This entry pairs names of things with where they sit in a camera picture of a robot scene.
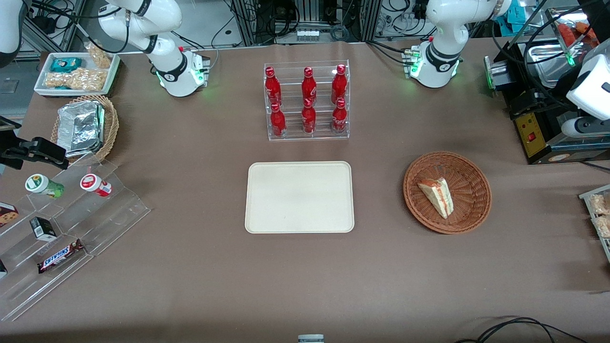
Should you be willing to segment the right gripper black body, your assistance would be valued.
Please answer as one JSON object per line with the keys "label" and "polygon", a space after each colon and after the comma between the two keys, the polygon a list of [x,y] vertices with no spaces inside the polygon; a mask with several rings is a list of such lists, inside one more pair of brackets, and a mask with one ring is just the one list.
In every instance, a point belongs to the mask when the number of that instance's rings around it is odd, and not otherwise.
{"label": "right gripper black body", "polygon": [[21,124],[9,120],[5,117],[0,118],[0,149],[8,150],[11,148],[19,147],[22,143],[22,139],[18,138],[15,134],[15,130],[21,128]]}

